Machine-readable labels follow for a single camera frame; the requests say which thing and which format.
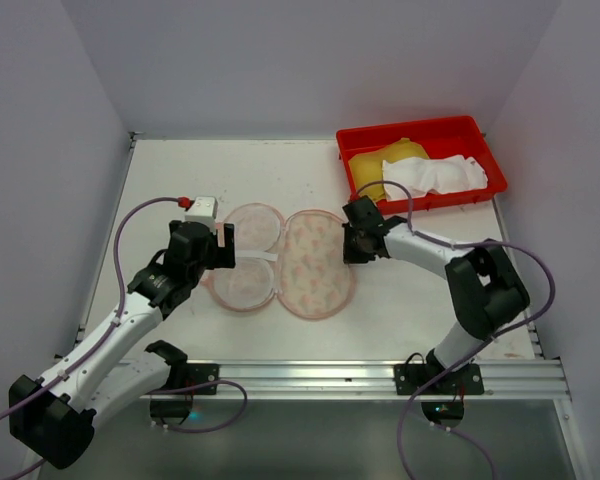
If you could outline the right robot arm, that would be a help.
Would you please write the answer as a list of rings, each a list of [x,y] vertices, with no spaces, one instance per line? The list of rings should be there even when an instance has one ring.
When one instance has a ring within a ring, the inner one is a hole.
[[[455,323],[420,364],[403,375],[422,386],[444,372],[462,371],[501,327],[529,305],[529,293],[500,243],[487,239],[461,247],[445,237],[415,230],[405,217],[383,217],[367,196],[343,207],[343,261],[366,264],[378,258],[403,261],[446,281]]]

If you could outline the yellow bra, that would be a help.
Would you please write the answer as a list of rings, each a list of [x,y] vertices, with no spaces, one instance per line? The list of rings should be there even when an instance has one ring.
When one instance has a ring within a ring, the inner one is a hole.
[[[353,192],[356,193],[371,182],[382,180],[384,162],[395,163],[411,157],[429,159],[425,149],[408,138],[401,138],[378,150],[354,155],[348,163],[354,185]],[[369,185],[362,194],[374,202],[386,199],[384,186],[381,184]]]

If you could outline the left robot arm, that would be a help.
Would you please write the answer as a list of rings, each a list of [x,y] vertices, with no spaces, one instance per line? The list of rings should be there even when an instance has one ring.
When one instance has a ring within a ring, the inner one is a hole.
[[[57,469],[74,464],[95,433],[145,394],[186,395],[221,379],[189,377],[188,357],[165,341],[149,344],[125,367],[120,361],[150,331],[188,300],[208,270],[236,265],[235,228],[212,220],[169,225],[168,246],[122,289],[119,304],[61,361],[37,378],[10,387],[11,435]]]

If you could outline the floral mesh laundry bag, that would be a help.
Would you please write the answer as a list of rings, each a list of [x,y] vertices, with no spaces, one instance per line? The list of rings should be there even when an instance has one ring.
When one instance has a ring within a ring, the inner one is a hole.
[[[341,218],[318,209],[285,218],[270,205],[249,203],[226,221],[235,227],[236,266],[203,277],[223,308],[253,312],[276,300],[299,318],[322,320],[352,300],[356,278],[343,261]]]

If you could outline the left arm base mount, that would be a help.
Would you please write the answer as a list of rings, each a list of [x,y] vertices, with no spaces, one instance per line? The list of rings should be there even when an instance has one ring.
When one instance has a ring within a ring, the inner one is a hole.
[[[172,366],[166,383],[158,391],[184,389],[213,382],[219,379],[220,365],[216,363],[184,363]],[[204,386],[187,395],[212,396],[217,392],[217,386]]]

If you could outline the white bra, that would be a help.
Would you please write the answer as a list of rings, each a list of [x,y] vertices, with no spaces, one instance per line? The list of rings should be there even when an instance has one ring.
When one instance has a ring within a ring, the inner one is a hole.
[[[382,162],[385,196],[390,201],[406,199],[400,184],[413,199],[427,194],[443,195],[487,187],[484,169],[473,157],[454,155],[444,159],[409,157],[390,163]]]

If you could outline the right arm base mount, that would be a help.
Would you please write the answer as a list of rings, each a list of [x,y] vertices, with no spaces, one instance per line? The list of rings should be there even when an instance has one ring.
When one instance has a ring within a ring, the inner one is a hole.
[[[411,354],[404,362],[393,366],[393,379],[398,395],[411,395],[443,371],[442,364],[433,351],[423,356]],[[423,395],[482,395],[485,387],[481,370],[475,363],[468,363],[427,387]]]

